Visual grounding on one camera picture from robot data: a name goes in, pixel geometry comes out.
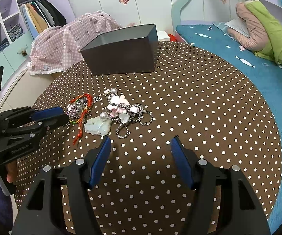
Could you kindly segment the left hand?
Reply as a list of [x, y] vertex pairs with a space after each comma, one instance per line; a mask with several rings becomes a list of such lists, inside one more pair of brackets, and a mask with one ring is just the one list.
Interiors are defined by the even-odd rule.
[[17, 179], [17, 161], [13, 161], [5, 165], [7, 170], [6, 179], [9, 183], [13, 183]]

